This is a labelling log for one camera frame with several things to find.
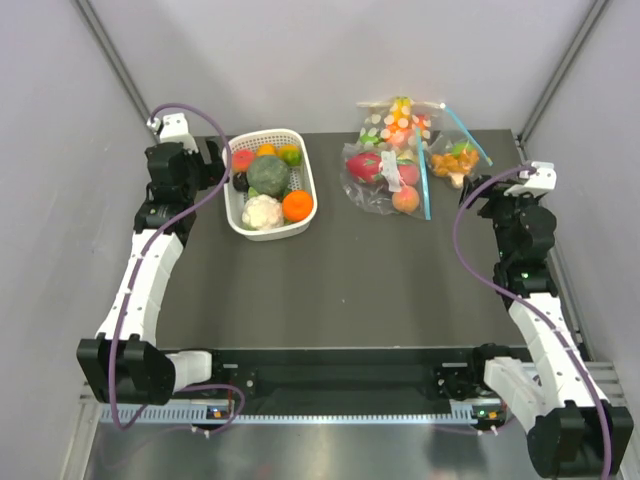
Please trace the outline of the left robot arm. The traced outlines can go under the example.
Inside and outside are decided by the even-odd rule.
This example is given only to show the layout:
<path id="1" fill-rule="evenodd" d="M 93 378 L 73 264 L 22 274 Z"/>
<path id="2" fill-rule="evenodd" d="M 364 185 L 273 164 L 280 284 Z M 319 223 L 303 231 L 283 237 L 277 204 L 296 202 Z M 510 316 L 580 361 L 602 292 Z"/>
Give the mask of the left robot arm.
<path id="1" fill-rule="evenodd" d="M 96 335 L 79 342 L 76 356 L 101 403 L 164 405 L 189 385 L 205 396 L 226 387 L 225 370 L 206 351 L 165 353 L 156 346 L 156 326 L 166 287 L 184 252 L 199 192 L 216 186 L 225 164 L 212 138 L 209 155 L 180 142 L 146 149 L 150 180 L 134 216 L 131 253 L 120 287 Z"/>

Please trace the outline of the clear blue zip bag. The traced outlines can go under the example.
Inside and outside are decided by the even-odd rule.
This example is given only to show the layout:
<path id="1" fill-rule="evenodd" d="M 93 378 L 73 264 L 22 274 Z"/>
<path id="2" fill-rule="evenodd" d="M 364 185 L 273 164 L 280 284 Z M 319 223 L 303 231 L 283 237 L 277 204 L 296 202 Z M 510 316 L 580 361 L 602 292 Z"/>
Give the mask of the clear blue zip bag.
<path id="1" fill-rule="evenodd" d="M 355 181 L 346 169 L 346 161 L 360 153 L 375 153 L 381 157 L 382 180 L 376 184 L 361 184 Z M 430 221 L 432 219 L 430 188 L 427 178 L 426 148 L 408 149 L 402 152 L 366 149 L 358 143 L 344 145 L 341 154 L 342 171 L 341 184 L 348 198 L 362 210 L 379 215 L 401 214 L 417 219 Z M 413 214 L 397 211 L 392 205 L 392 194 L 398 192 L 404 184 L 401 181 L 397 164 L 400 162 L 414 162 L 421 172 L 420 181 L 413 186 L 420 195 L 420 206 Z"/>

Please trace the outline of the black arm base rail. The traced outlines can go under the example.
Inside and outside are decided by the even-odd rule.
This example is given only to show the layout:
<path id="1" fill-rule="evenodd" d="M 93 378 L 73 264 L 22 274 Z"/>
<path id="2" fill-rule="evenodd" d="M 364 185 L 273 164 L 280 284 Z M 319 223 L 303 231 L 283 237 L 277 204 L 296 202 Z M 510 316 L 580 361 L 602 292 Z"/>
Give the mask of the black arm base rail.
<path id="1" fill-rule="evenodd" d="M 442 413 L 490 397 L 469 371 L 471 347 L 215 349 L 209 379 L 180 398 L 239 388 L 244 413 Z"/>

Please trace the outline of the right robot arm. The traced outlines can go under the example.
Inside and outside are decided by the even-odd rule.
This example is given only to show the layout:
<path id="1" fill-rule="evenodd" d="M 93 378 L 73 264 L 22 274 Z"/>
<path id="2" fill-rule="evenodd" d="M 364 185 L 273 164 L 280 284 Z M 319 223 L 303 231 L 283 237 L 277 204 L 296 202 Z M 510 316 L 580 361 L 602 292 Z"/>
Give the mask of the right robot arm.
<path id="1" fill-rule="evenodd" d="M 483 345 L 473 351 L 467 384 L 506 403 L 540 477 L 608 479 L 620 469 L 634 421 L 597 386 L 564 319 L 547 263 L 556 217 L 509 172 L 464 180 L 461 209 L 478 198 L 486 201 L 478 214 L 491 221 L 499 255 L 493 277 L 481 281 L 501 297 L 535 371 L 508 348 Z"/>

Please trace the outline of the orange fake peach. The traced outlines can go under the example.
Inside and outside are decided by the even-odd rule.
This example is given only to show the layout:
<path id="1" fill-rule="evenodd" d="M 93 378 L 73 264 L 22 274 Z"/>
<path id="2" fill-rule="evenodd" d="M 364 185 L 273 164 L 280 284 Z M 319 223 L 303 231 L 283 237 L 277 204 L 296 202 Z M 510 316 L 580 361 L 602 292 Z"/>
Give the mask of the orange fake peach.
<path id="1" fill-rule="evenodd" d="M 392 205 L 401 213 L 413 214 L 420 206 L 420 195 L 413 186 L 404 185 L 392 194 Z"/>

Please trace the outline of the red fake dragon fruit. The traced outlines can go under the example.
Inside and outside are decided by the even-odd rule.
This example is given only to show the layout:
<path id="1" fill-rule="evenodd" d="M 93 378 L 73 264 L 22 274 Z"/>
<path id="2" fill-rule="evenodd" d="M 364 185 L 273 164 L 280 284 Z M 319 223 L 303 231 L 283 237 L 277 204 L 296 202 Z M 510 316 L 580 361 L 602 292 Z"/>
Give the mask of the red fake dragon fruit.
<path id="1" fill-rule="evenodd" d="M 346 169 L 361 184 L 376 184 L 382 180 L 381 157 L 375 153 L 360 153 L 346 161 Z"/>

